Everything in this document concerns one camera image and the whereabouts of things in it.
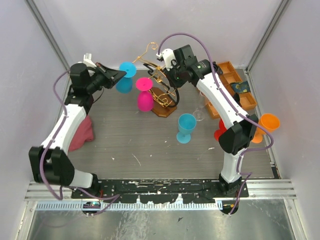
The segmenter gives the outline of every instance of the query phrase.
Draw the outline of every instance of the red cup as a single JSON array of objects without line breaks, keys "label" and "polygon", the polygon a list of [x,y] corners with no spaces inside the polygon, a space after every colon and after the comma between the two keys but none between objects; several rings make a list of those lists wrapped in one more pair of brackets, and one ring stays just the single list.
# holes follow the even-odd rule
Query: red cup
[{"label": "red cup", "polygon": [[219,121],[219,128],[220,130],[222,130],[223,132],[227,131],[226,127],[225,127],[225,124],[224,122],[222,121],[222,119],[220,118],[220,121]]},{"label": "red cup", "polygon": [[221,129],[218,129],[217,131],[214,132],[214,139],[219,142],[219,138],[220,136],[224,133],[224,131],[222,131]]}]

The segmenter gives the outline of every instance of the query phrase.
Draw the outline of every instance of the glass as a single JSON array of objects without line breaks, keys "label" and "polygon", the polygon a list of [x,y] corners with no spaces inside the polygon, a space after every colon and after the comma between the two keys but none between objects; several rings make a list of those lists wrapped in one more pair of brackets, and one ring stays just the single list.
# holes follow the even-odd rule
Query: glass
[{"label": "glass", "polygon": [[202,92],[200,92],[198,97],[198,107],[192,114],[198,122],[205,119],[206,115],[203,109],[208,103],[208,98]]}]

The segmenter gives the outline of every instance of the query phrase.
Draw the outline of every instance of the cable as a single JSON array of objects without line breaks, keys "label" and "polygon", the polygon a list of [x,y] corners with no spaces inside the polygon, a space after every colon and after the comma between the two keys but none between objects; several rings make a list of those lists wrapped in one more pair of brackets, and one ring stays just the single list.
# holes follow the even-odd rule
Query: cable
[{"label": "cable", "polygon": [[115,198],[113,198],[113,200],[104,209],[97,211],[96,213],[93,214],[93,216],[102,214],[105,210],[107,210],[111,206],[111,204],[113,204],[119,198],[119,196],[120,196],[119,194],[115,195]]},{"label": "cable", "polygon": [[[59,97],[57,91],[56,91],[56,86],[57,86],[57,83],[59,82],[59,80],[65,75],[67,74],[69,71],[65,71],[63,74],[61,74],[54,82],[53,84],[53,92],[54,92],[54,95],[56,96],[56,98],[58,99],[58,101],[60,102],[60,104],[62,105],[62,108],[63,108],[63,113],[64,113],[64,116],[63,116],[63,119],[60,123],[60,125],[58,126],[58,128],[56,129],[55,133],[53,134],[52,136],[52,139],[49,141],[48,145],[45,147],[42,155],[41,155],[41,158],[40,158],[40,176],[42,178],[42,181],[43,183],[45,184],[45,186],[47,187],[47,189],[49,190],[49,192],[51,192],[51,194],[57,199],[57,200],[62,200],[64,198],[63,196],[63,192],[62,192],[62,186],[60,186],[59,188],[59,194],[60,196],[58,196],[55,191],[53,190],[53,188],[50,186],[50,183],[48,182],[46,176],[45,176],[45,171],[44,171],[44,161],[45,161],[45,157],[46,157],[46,154],[50,148],[50,146],[52,145],[52,143],[55,141],[57,135],[59,134],[60,130],[62,129],[63,125],[65,124],[65,121],[68,117],[68,113],[67,113],[67,108],[64,104],[64,102],[62,101],[62,99]],[[84,194],[88,195],[89,197],[91,198],[94,198],[94,199],[99,199],[99,200],[111,200],[111,199],[117,199],[119,197],[119,195],[115,195],[115,196],[112,196],[112,197],[105,197],[105,198],[101,198],[101,197],[96,197],[96,196],[93,196],[92,194],[90,194],[89,192],[87,192],[86,190],[82,189],[82,188],[78,188],[81,192],[83,192]]]},{"label": "cable", "polygon": [[62,105],[62,108],[63,108],[63,112],[64,112],[64,116],[63,116],[63,119],[59,125],[59,127],[56,129],[55,133],[53,134],[52,136],[52,139],[49,141],[48,145],[45,147],[42,155],[41,155],[41,158],[40,158],[40,176],[42,178],[42,181],[43,183],[45,184],[45,186],[47,187],[47,189],[49,190],[49,192],[57,199],[57,200],[62,200],[64,197],[63,197],[63,194],[62,194],[62,186],[60,186],[60,196],[58,196],[55,191],[53,190],[53,188],[50,186],[46,176],[45,176],[45,171],[44,171],[44,161],[45,161],[45,156],[50,148],[50,146],[52,145],[52,143],[55,141],[55,138],[56,136],[58,135],[58,133],[60,132],[61,128],[63,127],[63,125],[65,124],[65,121],[67,119],[67,108],[64,104],[64,102],[62,101],[62,99],[59,97],[57,91],[56,91],[56,86],[57,86],[57,83],[59,82],[59,80],[66,74],[68,73],[69,71],[65,71],[63,74],[61,74],[54,82],[53,84],[53,92],[54,92],[54,95],[56,96],[56,98],[58,99],[58,101],[60,102],[60,104]]},{"label": "cable", "polygon": [[103,87],[102,88],[102,93],[100,94],[100,96],[96,100],[93,101],[92,104],[96,103],[102,97],[102,94],[104,94],[104,92],[105,92],[105,88]]},{"label": "cable", "polygon": [[178,35],[183,35],[183,36],[188,36],[190,38],[193,38],[194,40],[196,40],[204,49],[207,57],[209,58],[209,62],[210,62],[210,68],[211,68],[211,72],[212,72],[212,76],[213,76],[213,79],[214,79],[214,82],[216,84],[216,86],[218,87],[220,93],[223,95],[223,97],[225,98],[225,100],[229,103],[229,105],[232,107],[232,109],[236,112],[236,114],[238,114],[241,118],[243,118],[244,120],[246,120],[247,122],[253,124],[254,126],[256,126],[257,128],[260,128],[261,130],[263,130],[270,138],[270,144],[266,147],[259,147],[259,148],[251,148],[251,149],[246,149],[244,150],[240,155],[239,155],[239,158],[238,158],[238,161],[237,161],[237,167],[236,167],[236,171],[237,173],[239,173],[240,175],[247,175],[247,177],[244,179],[241,187],[240,187],[240,190],[239,190],[239,194],[236,198],[236,204],[233,206],[233,208],[231,209],[229,215],[232,214],[232,212],[234,211],[237,203],[239,202],[239,199],[240,199],[240,195],[241,195],[241,191],[242,191],[242,188],[243,186],[245,185],[246,181],[248,180],[248,178],[251,176],[252,172],[249,172],[249,173],[244,173],[244,172],[239,172],[239,166],[240,166],[240,162],[241,162],[241,159],[242,157],[244,156],[245,153],[247,152],[253,152],[253,151],[261,151],[261,150],[267,150],[269,148],[272,147],[272,145],[274,144],[274,138],[272,137],[271,133],[269,131],[267,131],[263,126],[259,125],[258,123],[252,121],[251,119],[247,118],[246,116],[242,115],[241,113],[239,113],[238,109],[233,105],[233,103],[229,100],[228,96],[225,94],[225,92],[223,91],[223,89],[220,87],[220,84],[216,78],[216,70],[214,68],[214,65],[213,65],[213,60],[211,58],[211,55],[209,53],[209,50],[207,49],[207,47],[204,45],[204,43],[199,39],[197,38],[196,36],[193,36],[189,33],[184,33],[184,32],[177,32],[177,33],[173,33],[167,37],[165,37],[160,45],[159,45],[159,48],[158,48],[158,54],[160,54],[160,50],[161,50],[161,47],[162,45],[164,44],[164,42],[166,40],[168,40],[169,38],[171,37],[174,37],[174,36],[178,36]]}]

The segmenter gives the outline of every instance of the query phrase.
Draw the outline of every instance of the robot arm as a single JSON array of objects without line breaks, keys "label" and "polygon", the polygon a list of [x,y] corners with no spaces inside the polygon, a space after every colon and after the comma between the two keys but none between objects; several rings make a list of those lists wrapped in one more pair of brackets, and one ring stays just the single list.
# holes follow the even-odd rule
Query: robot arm
[{"label": "robot arm", "polygon": [[[206,59],[198,61],[190,45],[176,50],[165,49],[160,54],[157,54],[157,58],[160,61],[164,61],[164,73],[171,85],[180,88],[186,82],[192,83],[208,98],[222,118],[227,131],[219,138],[219,144],[224,150],[223,169],[219,175],[219,182],[223,192],[233,192],[241,184],[242,179],[240,173],[237,172],[238,159],[240,154],[249,146],[256,127],[243,120],[235,112],[221,91],[225,93],[228,100],[238,109],[239,113],[249,117],[256,123],[258,122],[258,118],[254,114],[249,116],[239,106],[221,83],[219,75],[215,73],[221,90],[218,88],[213,78],[210,62]],[[219,73],[219,68],[215,65],[215,62],[213,65],[215,71]]]},{"label": "robot arm", "polygon": [[[94,102],[92,94],[103,87],[111,89],[124,77],[126,72],[107,68],[100,63],[93,63],[91,54],[84,55],[83,62],[70,68],[71,89],[64,102],[67,118],[45,155],[44,175],[50,184],[88,189],[95,194],[100,186],[95,174],[79,171],[70,162],[68,150],[70,143],[81,122],[86,118]],[[53,135],[65,117],[63,112],[50,135],[41,146],[32,147],[29,151],[33,178],[42,183],[40,159],[44,149],[53,139]]]}]

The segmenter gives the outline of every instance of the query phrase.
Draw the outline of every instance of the orange cup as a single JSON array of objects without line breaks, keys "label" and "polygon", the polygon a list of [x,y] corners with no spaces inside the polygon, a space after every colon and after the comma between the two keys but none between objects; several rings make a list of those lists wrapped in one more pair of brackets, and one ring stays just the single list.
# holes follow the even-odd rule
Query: orange cup
[{"label": "orange cup", "polygon": [[[280,127],[280,120],[275,115],[271,113],[265,113],[261,116],[259,120],[259,125],[264,127],[272,133],[274,130]],[[263,140],[263,135],[265,135],[265,131],[261,130],[259,127],[256,128],[255,134],[251,142],[254,144],[259,144]]]}]

